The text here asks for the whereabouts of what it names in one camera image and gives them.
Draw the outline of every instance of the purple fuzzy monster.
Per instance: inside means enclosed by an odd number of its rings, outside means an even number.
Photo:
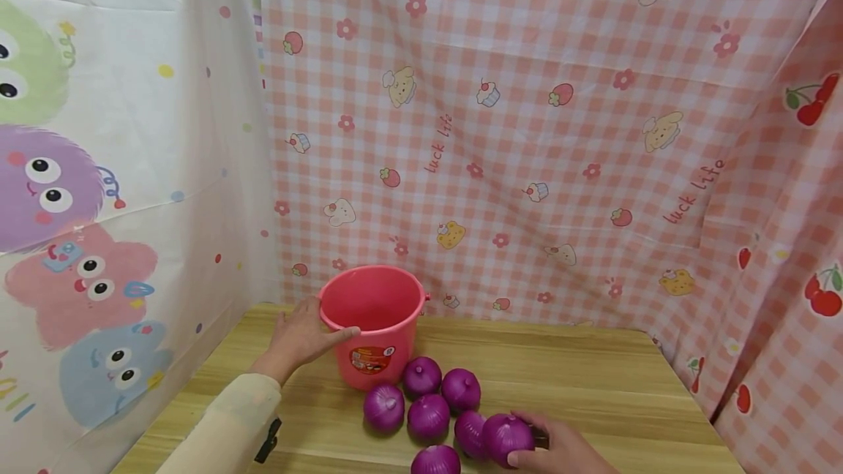
[[[93,221],[105,186],[76,143],[38,127],[0,124],[0,252],[31,252]]]

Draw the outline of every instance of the cartoon eye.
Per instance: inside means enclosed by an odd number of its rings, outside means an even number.
[[[13,69],[0,68],[0,98],[22,99],[29,93],[29,83]]]
[[[95,279],[105,269],[105,260],[100,257],[83,258],[82,262],[76,265],[76,273],[83,279]]]
[[[61,177],[61,167],[54,159],[35,158],[26,164],[26,177],[35,184],[52,184]]]
[[[120,369],[132,360],[132,351],[128,347],[118,347],[105,359],[105,368]]]
[[[109,279],[97,280],[88,287],[88,298],[94,302],[104,301],[114,293],[114,282]]]
[[[41,197],[38,198],[41,208],[46,212],[52,214],[59,214],[65,212],[73,204],[73,195],[70,191],[61,187],[50,187],[48,190],[41,192]]]
[[[10,61],[20,53],[18,41],[8,31],[0,30],[0,61]]]
[[[128,390],[135,382],[141,378],[141,371],[138,368],[124,369],[123,372],[115,377],[114,387],[117,390]]]

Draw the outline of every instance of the pink bucket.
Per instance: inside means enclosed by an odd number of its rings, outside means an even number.
[[[335,348],[340,376],[349,386],[367,391],[400,380],[428,298],[415,276],[393,266],[349,269],[322,287],[320,315],[328,328],[362,331]]]

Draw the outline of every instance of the purple onion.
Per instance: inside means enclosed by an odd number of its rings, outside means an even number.
[[[442,397],[454,413],[479,408],[479,382],[467,369],[454,368],[442,379]]]
[[[417,440],[431,443],[448,433],[451,414],[448,402],[438,394],[416,399],[407,412],[407,429]]]
[[[512,451],[534,451],[536,441],[529,426],[508,413],[495,414],[483,425],[483,449],[501,467],[512,469],[506,457]]]
[[[408,397],[426,396],[436,393],[442,384],[442,369],[431,357],[416,357],[404,368],[404,392]]]
[[[385,383],[372,388],[364,400],[364,419],[384,434],[398,430],[404,423],[404,394]]]
[[[472,459],[483,461],[486,451],[483,449],[483,424],[486,418],[473,410],[467,410],[457,417],[454,423],[454,436],[462,452]]]
[[[410,474],[460,474],[460,455],[447,445],[434,445],[416,454]]]

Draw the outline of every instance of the checkered fabric backdrop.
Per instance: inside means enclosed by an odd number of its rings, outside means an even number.
[[[749,473],[838,472],[843,0],[262,5],[285,300],[644,330]]]

